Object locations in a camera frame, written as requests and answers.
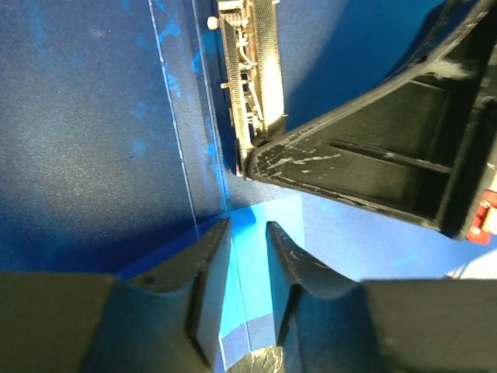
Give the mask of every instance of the black plastic part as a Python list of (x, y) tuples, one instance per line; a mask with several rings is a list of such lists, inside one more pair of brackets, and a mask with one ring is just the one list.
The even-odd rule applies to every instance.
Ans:
[(248, 177), (463, 237), (495, 173), (496, 38), (494, 0), (444, 2), (377, 88), (256, 149)]
[(229, 220), (129, 283), (0, 274), (2, 372), (208, 372), (228, 270)]
[(287, 373), (497, 370), (497, 281), (356, 283), (267, 226)]

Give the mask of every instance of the blue surface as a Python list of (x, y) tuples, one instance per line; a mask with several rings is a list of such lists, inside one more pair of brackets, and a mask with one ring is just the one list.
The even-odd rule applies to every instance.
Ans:
[[(440, 3), (282, 1), (288, 127), (377, 84)], [(271, 329), (267, 220), (357, 280), (439, 277), (492, 248), (234, 176), (221, 36), (206, 22), (213, 2), (150, 4), (0, 5), (3, 270), (129, 278), (229, 214), (221, 336), (226, 356), (237, 351), (234, 361), (271, 341), (250, 326), (255, 320), (260, 330)]]

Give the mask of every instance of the black plastic bracket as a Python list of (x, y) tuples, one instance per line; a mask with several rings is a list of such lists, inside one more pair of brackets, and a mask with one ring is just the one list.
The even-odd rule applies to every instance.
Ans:
[(497, 164), (496, 38), (494, 0), (445, 1), (377, 88), (256, 149), (247, 176), (464, 237)]

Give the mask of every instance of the red component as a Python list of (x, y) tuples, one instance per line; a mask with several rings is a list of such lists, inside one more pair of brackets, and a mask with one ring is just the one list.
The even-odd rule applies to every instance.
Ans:
[(490, 243), (491, 233), (481, 229), (487, 217), (490, 207), (497, 207), (497, 193), (491, 190), (486, 190), (481, 198), (480, 205), (476, 210), (476, 215), (471, 223), (471, 228), (466, 234), (466, 239), (480, 245), (488, 245)]

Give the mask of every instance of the white knob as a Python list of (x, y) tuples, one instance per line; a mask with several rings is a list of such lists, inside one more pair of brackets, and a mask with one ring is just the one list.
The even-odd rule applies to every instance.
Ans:
[(219, 19), (217, 17), (207, 18), (207, 27), (209, 30), (217, 30), (219, 27)]

